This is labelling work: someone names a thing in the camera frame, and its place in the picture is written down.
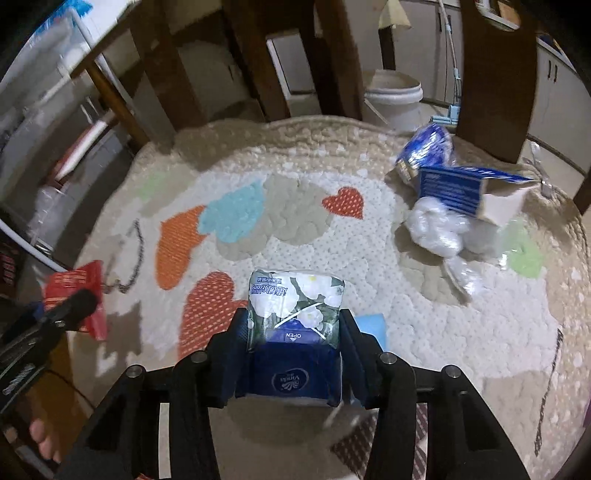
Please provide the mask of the person's hand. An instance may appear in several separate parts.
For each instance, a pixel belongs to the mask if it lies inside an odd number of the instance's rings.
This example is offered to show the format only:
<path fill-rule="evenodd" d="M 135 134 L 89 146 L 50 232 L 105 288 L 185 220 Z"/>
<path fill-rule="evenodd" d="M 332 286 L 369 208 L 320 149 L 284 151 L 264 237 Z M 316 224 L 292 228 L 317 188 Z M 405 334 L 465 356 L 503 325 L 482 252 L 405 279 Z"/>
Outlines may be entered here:
<path fill-rule="evenodd" d="M 61 462 L 59 438 L 49 424 L 46 424 L 40 418 L 35 418 L 30 423 L 29 434 L 44 460 L 53 461 L 57 464 Z"/>

